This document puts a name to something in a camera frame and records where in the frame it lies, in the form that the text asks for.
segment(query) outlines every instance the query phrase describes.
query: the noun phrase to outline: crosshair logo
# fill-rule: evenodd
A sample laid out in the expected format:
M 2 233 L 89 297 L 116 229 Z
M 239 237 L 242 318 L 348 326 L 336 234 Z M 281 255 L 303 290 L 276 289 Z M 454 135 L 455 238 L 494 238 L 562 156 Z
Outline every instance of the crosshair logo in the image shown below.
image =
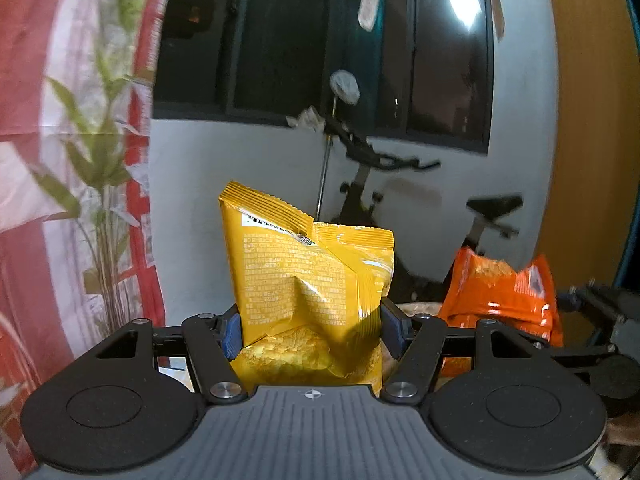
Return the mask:
M 321 397 L 322 393 L 320 393 L 318 390 L 307 390 L 305 392 L 305 397 L 307 399 L 311 399 L 311 400 L 316 400 L 318 397 Z

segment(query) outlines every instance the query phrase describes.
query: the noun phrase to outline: window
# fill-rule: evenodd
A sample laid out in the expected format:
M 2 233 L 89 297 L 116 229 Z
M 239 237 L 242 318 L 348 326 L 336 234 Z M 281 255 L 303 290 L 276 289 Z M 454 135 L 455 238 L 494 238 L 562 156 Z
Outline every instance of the window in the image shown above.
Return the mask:
M 155 116 L 285 124 L 332 109 L 329 77 L 360 86 L 340 117 L 368 136 L 486 152 L 493 31 L 489 0 L 169 0 Z

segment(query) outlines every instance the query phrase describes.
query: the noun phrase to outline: white wall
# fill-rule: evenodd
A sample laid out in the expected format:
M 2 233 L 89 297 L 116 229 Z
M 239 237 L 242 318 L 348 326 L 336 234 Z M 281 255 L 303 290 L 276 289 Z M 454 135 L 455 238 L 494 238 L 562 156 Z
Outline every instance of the white wall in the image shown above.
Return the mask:
M 439 158 L 429 173 L 372 171 L 365 199 L 382 192 L 376 210 L 392 229 L 409 270 L 442 279 L 468 232 L 473 195 L 521 192 L 524 207 L 509 218 L 515 240 L 486 233 L 487 255 L 522 267 L 532 257 L 552 169 L 558 108 L 556 37 L 550 0 L 502 0 L 506 29 L 495 41 L 494 111 L 487 156 L 377 139 L 377 150 Z M 153 244 L 167 323 L 222 312 L 233 303 L 217 196 L 239 180 L 312 214 L 323 139 L 311 132 L 244 124 L 154 121 L 150 149 Z M 323 219 L 335 215 L 356 164 L 334 147 Z

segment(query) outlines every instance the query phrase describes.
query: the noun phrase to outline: metal screw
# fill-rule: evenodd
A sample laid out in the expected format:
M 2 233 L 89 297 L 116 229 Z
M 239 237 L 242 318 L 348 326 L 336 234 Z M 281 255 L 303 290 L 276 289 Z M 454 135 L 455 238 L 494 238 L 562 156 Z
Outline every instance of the metal screw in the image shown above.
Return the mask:
M 222 381 L 221 383 L 214 384 L 209 391 L 211 395 L 219 399 L 231 399 L 242 393 L 242 386 L 238 383 Z
M 418 393 L 418 388 L 413 383 L 406 383 L 404 381 L 398 381 L 397 383 L 388 384 L 385 387 L 386 392 L 398 399 L 406 399 L 407 397 L 413 397 Z

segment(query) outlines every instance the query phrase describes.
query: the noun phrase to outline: yellow snack bag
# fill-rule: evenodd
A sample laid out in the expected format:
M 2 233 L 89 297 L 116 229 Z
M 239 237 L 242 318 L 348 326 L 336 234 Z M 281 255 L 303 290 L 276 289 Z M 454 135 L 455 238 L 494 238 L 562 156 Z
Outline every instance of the yellow snack bag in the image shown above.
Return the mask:
M 229 183 L 220 195 L 245 348 L 244 383 L 382 386 L 380 298 L 393 275 L 393 234 L 335 226 Z

